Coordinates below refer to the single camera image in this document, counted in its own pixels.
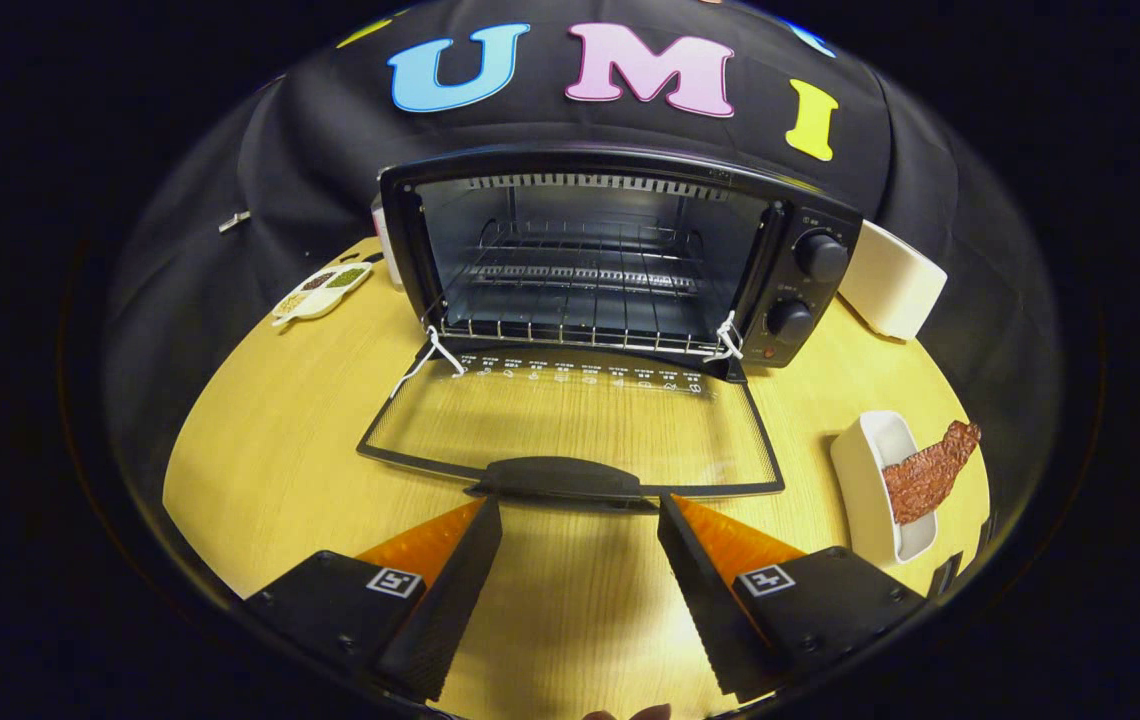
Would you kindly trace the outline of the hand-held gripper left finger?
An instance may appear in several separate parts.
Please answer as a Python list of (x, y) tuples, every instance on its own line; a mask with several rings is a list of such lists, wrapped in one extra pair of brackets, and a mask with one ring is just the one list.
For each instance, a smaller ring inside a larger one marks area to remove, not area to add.
[(359, 555), (314, 553), (245, 609), (347, 679), (437, 701), (500, 538), (500, 506), (478, 498)]

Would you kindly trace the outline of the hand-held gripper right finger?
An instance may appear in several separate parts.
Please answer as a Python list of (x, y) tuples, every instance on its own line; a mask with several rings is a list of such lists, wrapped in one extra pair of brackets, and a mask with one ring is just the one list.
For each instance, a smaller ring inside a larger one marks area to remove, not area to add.
[(804, 553), (690, 498), (661, 497), (658, 538), (718, 687), (739, 701), (812, 682), (925, 606), (848, 548)]

